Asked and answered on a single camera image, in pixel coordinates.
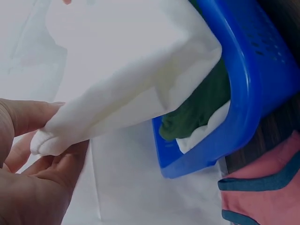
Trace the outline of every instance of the hand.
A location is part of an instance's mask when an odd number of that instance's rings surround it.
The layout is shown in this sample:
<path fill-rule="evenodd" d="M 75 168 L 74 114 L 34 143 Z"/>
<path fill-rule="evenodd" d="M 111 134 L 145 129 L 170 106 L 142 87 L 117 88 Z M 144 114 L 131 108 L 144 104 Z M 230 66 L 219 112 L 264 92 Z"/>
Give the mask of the hand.
<path fill-rule="evenodd" d="M 88 141 L 60 156 L 42 157 L 16 173 L 30 156 L 34 130 L 42 128 L 58 108 L 45 102 L 0 99 L 0 225 L 62 222 L 84 166 Z M 22 134 L 26 135 L 11 147 L 14 137 Z"/>

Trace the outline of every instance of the blue plastic basket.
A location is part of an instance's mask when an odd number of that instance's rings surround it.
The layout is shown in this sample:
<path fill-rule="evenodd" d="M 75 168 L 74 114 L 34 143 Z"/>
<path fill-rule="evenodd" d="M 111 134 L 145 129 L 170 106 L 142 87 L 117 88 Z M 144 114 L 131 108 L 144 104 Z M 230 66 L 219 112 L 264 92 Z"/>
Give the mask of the blue plastic basket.
<path fill-rule="evenodd" d="M 214 165 L 246 145 L 261 117 L 300 90 L 300 71 L 280 34 L 256 0 L 198 0 L 205 21 L 223 47 L 231 85 L 225 121 L 182 154 L 176 141 L 158 133 L 153 119 L 161 172 L 176 178 Z"/>

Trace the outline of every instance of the folded cloth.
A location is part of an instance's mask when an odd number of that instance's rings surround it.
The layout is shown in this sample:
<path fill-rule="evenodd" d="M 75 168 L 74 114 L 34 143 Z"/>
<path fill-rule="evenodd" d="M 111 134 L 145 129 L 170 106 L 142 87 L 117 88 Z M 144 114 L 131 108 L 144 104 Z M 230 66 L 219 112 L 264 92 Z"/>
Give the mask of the folded cloth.
<path fill-rule="evenodd" d="M 230 107 L 230 101 L 228 101 L 221 108 L 216 110 L 214 114 L 208 120 L 207 125 L 201 126 L 193 131 L 190 137 L 176 138 L 176 142 L 180 151 L 185 154 L 195 147 L 200 141 L 213 132 L 218 126 L 220 126 L 228 115 Z"/>
<path fill-rule="evenodd" d="M 178 108 L 221 57 L 221 45 L 188 1 L 52 1 L 46 25 L 68 50 L 58 101 L 31 142 L 59 155 L 70 145 Z"/>
<path fill-rule="evenodd" d="M 213 113 L 229 100 L 229 77 L 224 61 L 220 60 L 178 109 L 162 117 L 159 134 L 167 141 L 190 137 L 198 127 L 207 125 Z"/>

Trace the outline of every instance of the white garment in basket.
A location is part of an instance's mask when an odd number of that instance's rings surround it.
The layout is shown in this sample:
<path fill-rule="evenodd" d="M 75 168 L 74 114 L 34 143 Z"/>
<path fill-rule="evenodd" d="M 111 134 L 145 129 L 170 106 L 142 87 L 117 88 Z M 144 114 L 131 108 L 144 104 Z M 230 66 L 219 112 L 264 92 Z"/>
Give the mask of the white garment in basket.
<path fill-rule="evenodd" d="M 221 56 L 220 43 L 184 0 L 53 1 L 47 27 L 68 50 L 59 93 L 73 100 L 34 136 L 33 154 L 59 155 L 175 110 Z"/>
<path fill-rule="evenodd" d="M 214 114 L 208 120 L 206 126 L 201 126 L 194 130 L 190 137 L 177 138 L 176 142 L 180 151 L 183 154 L 187 153 L 198 143 L 200 143 L 205 137 L 207 137 L 211 132 L 213 132 L 218 126 L 220 126 L 228 115 L 229 107 L 230 101 L 228 101 L 221 108 L 214 112 Z"/>

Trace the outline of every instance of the pink garment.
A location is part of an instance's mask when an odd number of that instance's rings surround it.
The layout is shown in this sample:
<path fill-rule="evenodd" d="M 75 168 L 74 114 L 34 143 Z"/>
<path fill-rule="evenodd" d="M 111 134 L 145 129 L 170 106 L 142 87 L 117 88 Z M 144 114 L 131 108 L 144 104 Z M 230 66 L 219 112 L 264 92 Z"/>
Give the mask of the pink garment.
<path fill-rule="evenodd" d="M 300 135 L 294 131 L 287 140 L 272 151 L 226 178 L 256 179 L 276 174 L 298 153 L 299 149 Z M 248 216 L 260 225 L 300 225 L 299 171 L 296 171 L 296 175 L 287 186 L 279 190 L 226 190 L 221 193 L 223 210 Z"/>

